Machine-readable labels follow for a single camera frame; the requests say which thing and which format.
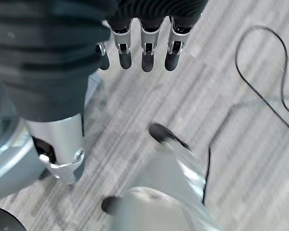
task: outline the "metal bracket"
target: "metal bracket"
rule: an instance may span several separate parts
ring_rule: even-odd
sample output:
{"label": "metal bracket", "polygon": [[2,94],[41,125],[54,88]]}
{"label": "metal bracket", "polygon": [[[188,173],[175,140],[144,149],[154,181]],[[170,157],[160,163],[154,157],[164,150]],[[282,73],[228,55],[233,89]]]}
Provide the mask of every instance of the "metal bracket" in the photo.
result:
{"label": "metal bracket", "polygon": [[154,55],[155,48],[158,45],[158,35],[159,35],[160,27],[154,32],[148,32],[148,31],[145,31],[145,29],[143,28],[141,21],[140,21],[140,25],[141,25],[141,47],[143,50],[143,54],[146,55],[147,44],[152,44],[151,55]]}
{"label": "metal bracket", "polygon": [[180,48],[179,51],[176,53],[177,55],[180,55],[183,48],[185,47],[188,37],[190,35],[191,31],[185,34],[179,34],[174,31],[174,19],[172,18],[171,20],[171,30],[169,34],[169,39],[168,39],[168,53],[172,54],[173,53],[173,46],[174,42],[180,42]]}
{"label": "metal bracket", "polygon": [[104,42],[98,42],[96,45],[99,47],[100,54],[102,56],[104,56],[106,54],[106,45],[105,45],[105,43]]}
{"label": "metal bracket", "polygon": [[126,45],[126,53],[129,54],[131,51],[131,23],[126,33],[117,33],[110,28],[111,33],[114,36],[114,41],[119,54],[122,54],[121,45]]}
{"label": "metal bracket", "polygon": [[49,161],[49,157],[44,154],[41,154],[39,159],[41,162],[43,162],[46,168],[64,184],[74,184],[76,182],[74,171],[82,164],[84,159],[84,151],[79,151],[77,154],[77,161],[69,164],[53,164]]}

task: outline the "black cable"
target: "black cable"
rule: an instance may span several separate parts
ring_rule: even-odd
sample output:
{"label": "black cable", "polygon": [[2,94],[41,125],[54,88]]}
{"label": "black cable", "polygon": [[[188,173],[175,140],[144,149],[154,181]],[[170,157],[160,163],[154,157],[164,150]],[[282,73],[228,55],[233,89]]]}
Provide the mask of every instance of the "black cable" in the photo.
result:
{"label": "black cable", "polygon": [[[287,106],[286,102],[285,102],[285,98],[284,98],[284,86],[285,86],[285,82],[286,82],[286,75],[287,75],[287,67],[288,67],[288,52],[287,52],[287,48],[286,45],[283,41],[283,39],[272,29],[266,27],[266,26],[251,26],[250,28],[248,28],[243,35],[241,36],[239,43],[236,47],[236,54],[235,54],[235,63],[236,63],[236,70],[238,72],[238,74],[240,75],[240,77],[242,78],[242,80],[249,86],[250,89],[252,89],[259,97],[260,99],[272,110],[272,112],[280,119],[280,121],[286,125],[286,127],[289,129],[289,123],[287,123],[284,118],[272,107],[272,105],[265,99],[264,96],[262,96],[254,87],[253,85],[246,80],[246,78],[244,77],[244,75],[242,74],[237,60],[238,60],[238,54],[240,51],[240,48],[243,44],[243,41],[245,40],[246,36],[248,34],[250,34],[253,31],[256,30],[262,30],[262,31],[268,31],[270,33],[272,33],[276,38],[278,38],[278,40],[280,41],[280,43],[282,44],[283,48],[284,48],[284,52],[285,52],[285,61],[284,61],[284,68],[283,68],[283,75],[282,75],[282,82],[281,82],[281,87],[280,87],[280,99],[283,103],[283,106],[285,107],[285,109],[289,112],[289,107]],[[232,112],[229,111],[226,117],[226,120],[229,118],[229,115]],[[212,140],[209,143],[208,146],[208,163],[207,163],[207,173],[205,176],[205,185],[203,188],[203,199],[202,199],[202,203],[203,205],[205,204],[205,199],[206,199],[206,192],[207,192],[207,185],[208,185],[208,180],[209,180],[209,176],[210,176],[210,165],[211,165],[211,146],[214,143],[214,140],[216,139],[216,137],[218,136],[218,134],[220,133],[220,130],[222,129],[222,127],[224,126],[224,122],[220,125],[220,127],[218,128],[218,130],[216,131],[216,133],[214,134]]]}

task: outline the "black fingertip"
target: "black fingertip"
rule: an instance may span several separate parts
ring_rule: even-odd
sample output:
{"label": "black fingertip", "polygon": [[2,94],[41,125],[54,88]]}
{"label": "black fingertip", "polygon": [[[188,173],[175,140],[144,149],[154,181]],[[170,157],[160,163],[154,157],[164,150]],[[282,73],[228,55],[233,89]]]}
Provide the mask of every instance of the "black fingertip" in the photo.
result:
{"label": "black fingertip", "polygon": [[165,68],[167,71],[173,71],[177,65],[178,65],[178,62],[179,62],[179,55],[177,54],[169,54],[167,52],[166,54],[166,59],[165,59]]}
{"label": "black fingertip", "polygon": [[153,65],[154,65],[154,56],[149,54],[144,55],[142,57],[141,60],[141,67],[143,69],[143,71],[145,72],[150,72],[153,69]]}
{"label": "black fingertip", "polygon": [[102,70],[107,70],[110,66],[110,63],[109,63],[109,58],[108,58],[108,55],[107,55],[107,52],[105,53],[104,56],[102,56],[102,64],[100,66],[100,69]]}
{"label": "black fingertip", "polygon": [[108,196],[102,201],[101,209],[110,215],[115,215],[115,210],[120,201],[121,197]]}
{"label": "black fingertip", "polygon": [[122,52],[119,54],[120,65],[123,69],[129,69],[131,67],[131,53]]}
{"label": "black fingertip", "polygon": [[159,143],[173,137],[173,133],[169,129],[157,123],[150,125],[149,133]]}

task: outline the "robotic hand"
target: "robotic hand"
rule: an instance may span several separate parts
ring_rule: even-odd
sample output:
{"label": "robotic hand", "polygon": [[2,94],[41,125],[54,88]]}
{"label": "robotic hand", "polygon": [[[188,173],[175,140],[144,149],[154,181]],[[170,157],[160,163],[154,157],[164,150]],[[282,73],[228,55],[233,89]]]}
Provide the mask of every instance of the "robotic hand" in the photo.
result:
{"label": "robotic hand", "polygon": [[25,120],[47,169],[66,184],[83,172],[82,113],[88,76],[109,61],[114,35],[120,64],[131,66],[130,25],[141,23],[142,68],[153,68],[163,19],[171,19],[165,67],[174,70],[208,0],[0,1],[0,81]]}

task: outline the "striped carpet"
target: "striped carpet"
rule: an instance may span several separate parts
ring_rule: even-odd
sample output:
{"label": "striped carpet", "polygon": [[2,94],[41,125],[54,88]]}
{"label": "striped carpet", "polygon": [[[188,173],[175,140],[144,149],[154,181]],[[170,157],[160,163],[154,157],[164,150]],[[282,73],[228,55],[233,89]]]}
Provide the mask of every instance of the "striped carpet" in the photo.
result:
{"label": "striped carpet", "polygon": [[[289,50],[289,0],[211,0],[194,28],[177,69],[164,59],[170,23],[160,32],[154,69],[141,70],[140,27],[132,23],[132,67],[123,70],[110,41],[110,69],[85,114],[87,160],[82,178],[65,186],[52,177],[0,200],[29,231],[106,231],[105,195],[120,194],[157,144],[148,135],[159,122],[186,141],[205,171],[212,141],[207,208],[223,230],[289,231],[289,128],[248,88],[234,56],[251,25],[269,26]],[[256,31],[239,53],[243,74],[289,123],[280,85],[284,53]],[[289,66],[285,85],[289,106]]]}

